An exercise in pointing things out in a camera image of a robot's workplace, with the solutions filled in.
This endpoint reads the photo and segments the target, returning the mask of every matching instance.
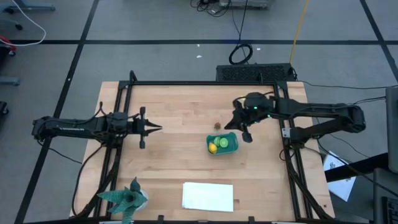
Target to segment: white paper on floor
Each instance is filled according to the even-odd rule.
[[[187,209],[233,212],[233,185],[186,182],[182,187],[182,207]]]
[[[331,155],[327,155],[325,160],[323,161],[323,170],[326,171],[326,170],[336,168],[339,166],[343,166],[343,165],[344,164],[341,161],[339,161],[338,159],[334,158]],[[328,188],[329,188],[330,192],[332,192],[333,194],[337,195],[339,198],[341,198],[347,202],[349,195],[351,193],[351,190],[353,189],[354,182],[355,182],[355,177],[351,177],[349,179],[344,179],[344,180],[337,180],[337,181],[328,183]]]

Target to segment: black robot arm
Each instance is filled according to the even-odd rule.
[[[33,122],[32,135],[43,141],[45,138],[66,136],[74,138],[95,139],[110,146],[117,144],[118,139],[128,134],[141,135],[140,148],[145,148],[144,138],[150,133],[160,130],[161,126],[145,119],[145,107],[140,108],[140,114],[128,117],[126,113],[116,112],[87,120],[57,119],[43,117]],[[145,130],[145,126],[156,127]]]
[[[243,105],[238,98],[233,101],[235,110],[232,120],[225,129],[238,129],[242,131],[243,140],[251,142],[252,138],[248,126],[258,123],[266,118],[287,120],[299,116],[332,118],[324,123],[308,128],[284,128],[284,138],[289,138],[294,148],[303,148],[310,139],[337,131],[358,133],[365,129],[363,111],[356,105],[299,103],[286,98],[267,98],[262,93],[249,93]]]

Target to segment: yellow cable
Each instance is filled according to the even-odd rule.
[[[304,15],[305,15],[305,11],[307,10],[308,2],[309,2],[309,0],[305,0],[304,8],[303,8],[303,11],[301,12],[301,16],[300,16],[300,22],[298,23],[296,35],[294,36],[293,47],[292,47],[292,51],[290,53],[290,60],[289,60],[290,64],[292,64],[293,54],[294,54],[294,50],[296,48],[297,37],[299,36],[299,33],[300,33],[301,24],[303,23],[303,20],[304,20]]]

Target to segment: wooden tabletop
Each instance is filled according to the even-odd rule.
[[[307,102],[303,83],[288,83],[289,96]],[[112,112],[118,82],[104,82],[98,102],[103,102],[105,112]],[[139,149],[139,136],[130,135],[124,140],[116,189],[129,186],[138,178],[142,189],[149,195],[146,208],[134,214],[135,220],[231,220],[246,221],[254,216],[256,221],[294,220],[292,199],[286,164],[279,159],[282,139],[279,122],[265,119],[252,125],[249,132],[253,142],[243,142],[238,137],[239,149],[232,154],[214,156],[206,148],[207,135],[228,133],[214,130],[232,118],[232,101],[249,92],[272,91],[270,86],[133,86],[129,115],[146,107],[146,118],[163,126],[146,137],[146,148]],[[296,126],[312,125],[311,118],[296,118]],[[85,158],[99,143],[89,140]],[[306,146],[318,150],[316,141]],[[87,204],[98,188],[105,149],[90,159],[81,173],[76,195],[76,210]],[[322,161],[319,154],[302,149],[302,160],[309,191],[325,211],[334,216]],[[210,212],[182,208],[184,182],[232,184],[234,187],[234,212]],[[305,210],[297,188],[302,217]],[[103,202],[101,214],[105,214]],[[122,219],[121,213],[113,219]]]

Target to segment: green bowl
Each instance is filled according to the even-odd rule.
[[[209,143],[211,143],[211,142],[214,143],[214,139],[216,137],[226,138],[228,140],[228,146],[227,147],[218,146],[217,153],[213,154],[209,151]],[[227,153],[231,153],[231,152],[238,150],[238,139],[236,139],[236,134],[232,133],[232,132],[228,133],[228,134],[220,134],[217,136],[207,136],[206,142],[207,142],[207,151],[211,155],[222,155],[222,154],[227,154]]]

